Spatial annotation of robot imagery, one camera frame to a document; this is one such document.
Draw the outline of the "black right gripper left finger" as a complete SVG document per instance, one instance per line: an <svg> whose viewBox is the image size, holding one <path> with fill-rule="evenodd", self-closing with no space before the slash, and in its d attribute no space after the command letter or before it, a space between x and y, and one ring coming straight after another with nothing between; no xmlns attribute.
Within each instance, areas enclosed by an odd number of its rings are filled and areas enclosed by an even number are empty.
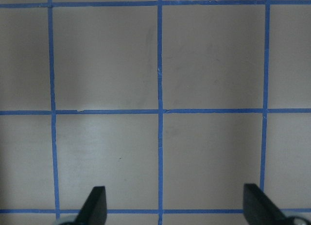
<svg viewBox="0 0 311 225"><path fill-rule="evenodd" d="M77 225L104 225L107 220L105 186L95 186L76 217Z"/></svg>

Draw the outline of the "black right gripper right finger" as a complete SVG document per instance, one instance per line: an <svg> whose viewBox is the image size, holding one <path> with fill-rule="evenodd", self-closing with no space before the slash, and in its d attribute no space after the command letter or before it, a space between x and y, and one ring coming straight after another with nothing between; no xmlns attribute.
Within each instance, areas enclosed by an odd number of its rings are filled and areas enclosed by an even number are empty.
<svg viewBox="0 0 311 225"><path fill-rule="evenodd" d="M249 225L291 225L291 217L266 196L256 184L243 186L243 215Z"/></svg>

